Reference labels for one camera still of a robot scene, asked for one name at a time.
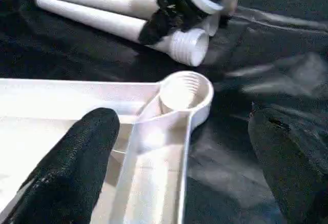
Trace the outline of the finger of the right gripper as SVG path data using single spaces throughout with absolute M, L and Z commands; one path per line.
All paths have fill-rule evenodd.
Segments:
M 182 24 L 183 17 L 181 14 L 156 11 L 143 26 L 138 40 L 142 45 L 154 45 Z

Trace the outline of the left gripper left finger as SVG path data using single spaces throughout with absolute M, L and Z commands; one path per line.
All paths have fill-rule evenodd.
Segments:
M 120 121 L 97 108 L 75 122 L 23 181 L 8 223 L 89 223 Z

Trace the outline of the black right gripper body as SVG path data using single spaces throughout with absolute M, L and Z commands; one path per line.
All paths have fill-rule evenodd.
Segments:
M 194 27 L 205 19 L 205 12 L 191 0 L 157 0 L 157 4 L 170 27 Z

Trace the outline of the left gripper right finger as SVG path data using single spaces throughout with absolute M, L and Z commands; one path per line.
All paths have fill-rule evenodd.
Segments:
M 281 110 L 253 106 L 248 133 L 287 223 L 327 223 L 327 131 Z

